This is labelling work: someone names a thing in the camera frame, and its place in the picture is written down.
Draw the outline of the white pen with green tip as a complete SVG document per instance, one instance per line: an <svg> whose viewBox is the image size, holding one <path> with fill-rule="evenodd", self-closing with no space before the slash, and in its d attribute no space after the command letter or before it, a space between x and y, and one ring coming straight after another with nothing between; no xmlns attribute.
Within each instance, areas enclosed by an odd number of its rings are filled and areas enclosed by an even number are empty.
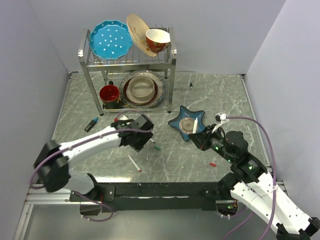
<svg viewBox="0 0 320 240"><path fill-rule="evenodd" d="M198 118L196 117L193 122L192 133L195 134L197 132L197 129L198 129Z"/></svg>

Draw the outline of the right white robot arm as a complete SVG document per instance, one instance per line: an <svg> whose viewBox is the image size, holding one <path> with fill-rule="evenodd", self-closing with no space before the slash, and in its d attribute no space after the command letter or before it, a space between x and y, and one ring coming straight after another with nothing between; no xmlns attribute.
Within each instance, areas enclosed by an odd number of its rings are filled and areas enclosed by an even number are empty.
<svg viewBox="0 0 320 240"><path fill-rule="evenodd" d="M248 151L242 132L225 133L211 125L189 139L199 150L211 149L230 163L231 172L219 181L219 195L243 203L278 240L309 240L319 231L320 220L303 212L274 182L272 173Z"/></svg>

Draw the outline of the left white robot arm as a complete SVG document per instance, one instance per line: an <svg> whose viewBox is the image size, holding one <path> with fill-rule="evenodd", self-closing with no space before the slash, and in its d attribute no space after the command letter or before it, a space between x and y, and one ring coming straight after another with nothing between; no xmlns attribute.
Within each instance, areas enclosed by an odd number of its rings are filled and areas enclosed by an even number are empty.
<svg viewBox="0 0 320 240"><path fill-rule="evenodd" d="M130 146L139 152L153 136L153 128L153 122L142 114L137 119L117 119L103 130L78 140L64 143L51 140L44 144L35 160L34 174L49 193L68 189L88 201L101 198L103 192L95 177L72 168L108 149Z"/></svg>

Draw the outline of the white pen with red tip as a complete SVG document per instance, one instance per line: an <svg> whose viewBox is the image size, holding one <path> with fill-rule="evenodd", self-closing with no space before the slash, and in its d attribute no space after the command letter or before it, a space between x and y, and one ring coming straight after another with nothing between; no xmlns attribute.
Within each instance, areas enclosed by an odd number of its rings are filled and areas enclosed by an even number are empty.
<svg viewBox="0 0 320 240"><path fill-rule="evenodd" d="M131 161L131 163L134 165L134 167L137 169L138 172L142 172L141 168L137 165L137 163L134 161L134 159L128 155L129 160Z"/></svg>

